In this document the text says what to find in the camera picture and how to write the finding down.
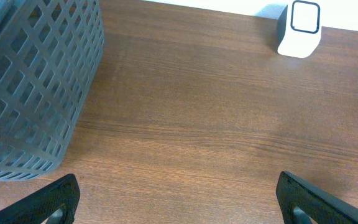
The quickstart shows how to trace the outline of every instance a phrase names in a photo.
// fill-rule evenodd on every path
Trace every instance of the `gray plastic basket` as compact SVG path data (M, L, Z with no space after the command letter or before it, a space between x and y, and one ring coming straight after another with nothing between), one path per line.
M0 0L0 180L60 165L103 45L98 0Z

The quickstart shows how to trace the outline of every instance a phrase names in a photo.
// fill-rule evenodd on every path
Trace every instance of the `white device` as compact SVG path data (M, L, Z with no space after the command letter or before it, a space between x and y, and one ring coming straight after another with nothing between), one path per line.
M277 52L305 58L321 39L320 6L315 2L295 0L288 3L277 23Z

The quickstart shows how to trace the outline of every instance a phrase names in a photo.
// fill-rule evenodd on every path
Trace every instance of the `white background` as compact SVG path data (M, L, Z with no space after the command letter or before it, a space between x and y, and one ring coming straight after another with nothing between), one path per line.
M274 0L149 0L222 12L278 19L288 1ZM358 31L358 0L320 0L321 25Z

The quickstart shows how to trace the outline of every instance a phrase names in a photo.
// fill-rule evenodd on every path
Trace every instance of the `black square outline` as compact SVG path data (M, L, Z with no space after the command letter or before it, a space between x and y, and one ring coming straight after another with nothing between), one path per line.
M306 31L306 30L300 30L300 29L296 29L293 26L293 8L295 6L295 3L300 2L300 3L305 3L305 4L312 4L314 6L317 6L317 27L315 31ZM291 28L295 31L299 31L299 32L306 32L309 34L316 34L319 31L320 28L320 6L317 3L314 2L308 2L308 1L301 1L301 0L296 0L292 3L292 12L291 12Z

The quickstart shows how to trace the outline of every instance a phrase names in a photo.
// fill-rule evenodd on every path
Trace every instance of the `brown wood surface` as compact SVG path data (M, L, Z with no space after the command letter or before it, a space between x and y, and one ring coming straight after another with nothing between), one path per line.
M0 209L74 173L76 223L282 223L280 171L358 207L358 32L305 59L276 21L101 0L104 56L65 160L0 182Z

